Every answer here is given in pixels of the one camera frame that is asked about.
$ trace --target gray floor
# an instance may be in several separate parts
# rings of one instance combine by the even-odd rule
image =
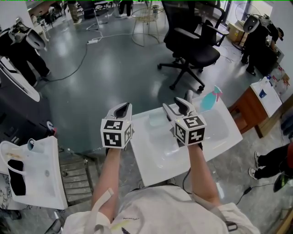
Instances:
[[[134,22],[133,19],[111,18],[109,24],[101,25],[100,31],[103,36],[129,34],[132,33]],[[49,79],[60,79],[77,68],[85,53],[86,42],[100,36],[98,32],[84,30],[91,23],[85,21],[74,26],[72,22],[64,22],[50,30],[48,51],[42,52],[52,71]],[[168,23],[165,24],[163,14],[158,27],[159,34],[165,35]],[[155,32],[154,25],[151,25],[152,30]],[[136,32],[142,32],[142,27],[139,26]],[[142,42],[142,35],[136,35],[136,38]],[[217,49],[222,56],[215,65],[204,68],[199,77],[206,84],[203,94],[217,85],[223,91],[222,99],[226,106],[230,106],[260,75],[253,77],[246,73],[245,67],[239,62],[240,52],[229,41],[225,40],[223,46]],[[106,37],[89,45],[82,66],[74,75],[49,84],[41,82],[37,88],[50,101],[59,144],[77,152],[90,152],[99,157],[101,167],[104,157],[99,149],[100,121],[110,108],[127,101],[132,103],[133,113],[137,114],[160,107],[162,102],[172,103],[175,96],[183,96],[187,89],[197,90],[199,84],[188,74],[183,76],[175,91],[169,89],[179,71],[173,68],[159,71],[157,64],[172,60],[172,53],[164,43],[158,44],[149,36],[146,36],[144,48],[135,45],[130,35]],[[286,138],[282,140],[279,124],[263,139],[257,137],[254,129],[243,137],[239,144],[208,162],[223,202],[237,202],[248,186],[273,182],[275,178],[255,181],[248,176],[247,169],[254,165],[253,152],[258,150],[264,154],[288,142]],[[175,178],[178,185],[181,185],[183,177]],[[129,147],[122,156],[119,197],[139,184],[140,173]],[[292,188],[287,186],[273,193],[269,185],[253,189],[242,198],[239,208],[262,233],[267,233],[281,208],[288,205],[292,205]],[[68,208],[65,216],[89,208],[90,203],[85,202]],[[22,220],[9,220],[9,224],[14,233],[44,233],[53,221],[52,213],[51,209],[33,207],[22,211]]]

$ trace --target sleeve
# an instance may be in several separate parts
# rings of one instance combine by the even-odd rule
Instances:
[[[272,37],[271,39],[276,43],[279,38],[278,29],[273,24],[270,24],[269,30],[270,30],[269,35]]]
[[[234,203],[221,205],[218,209],[222,212],[227,221],[234,222],[241,234],[260,234],[250,220],[237,208]]]
[[[70,215],[64,224],[62,234],[83,234],[87,220],[91,214],[91,211],[78,212]],[[97,213],[96,225],[109,226],[109,219],[102,213]]]

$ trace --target cardboard box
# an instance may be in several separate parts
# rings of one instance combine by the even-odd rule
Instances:
[[[231,42],[239,43],[241,40],[241,37],[244,34],[243,28],[241,26],[229,23],[228,31],[229,31],[229,34],[227,35],[227,38]]]

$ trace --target black cable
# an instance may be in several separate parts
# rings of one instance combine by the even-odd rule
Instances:
[[[75,72],[77,72],[77,71],[79,70],[79,68],[81,67],[81,65],[82,65],[82,63],[83,63],[83,61],[84,61],[86,55],[87,55],[87,44],[86,44],[86,52],[84,53],[84,56],[83,56],[83,58],[82,58],[82,60],[81,60],[81,63],[79,64],[79,66],[77,67],[77,69],[76,69],[74,72],[72,72],[70,75],[68,75],[68,76],[66,76],[66,77],[63,77],[63,78],[61,78],[61,79],[49,80],[47,83],[52,83],[52,82],[55,82],[55,81],[65,80],[65,79],[67,79],[68,77],[72,76]]]
[[[184,183],[185,183],[185,180],[187,179],[187,177],[188,177],[190,171],[191,171],[191,168],[189,168],[189,170],[188,170],[186,176],[184,177],[184,179],[183,179],[183,181],[182,181],[182,188],[183,188],[183,190],[184,190],[185,192],[187,192],[187,191],[186,191],[185,188],[184,188]]]
[[[248,187],[248,188],[244,191],[243,195],[241,196],[241,198],[239,199],[239,201],[236,203],[236,205],[238,205],[239,202],[241,201],[241,199],[243,198],[243,196],[246,195],[247,193],[249,193],[253,188],[259,188],[259,187],[263,187],[263,186],[267,186],[267,185],[274,185],[274,184],[266,184],[266,185],[259,185],[259,186]]]

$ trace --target white shirt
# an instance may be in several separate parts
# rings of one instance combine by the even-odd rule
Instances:
[[[219,206],[224,217],[238,226],[242,234],[260,234],[234,203]],[[62,234],[83,234],[91,212],[70,215]],[[102,213],[97,223],[113,234],[228,234],[226,224],[216,215],[191,200],[177,186],[160,186],[133,191],[124,197],[119,213],[110,223]]]

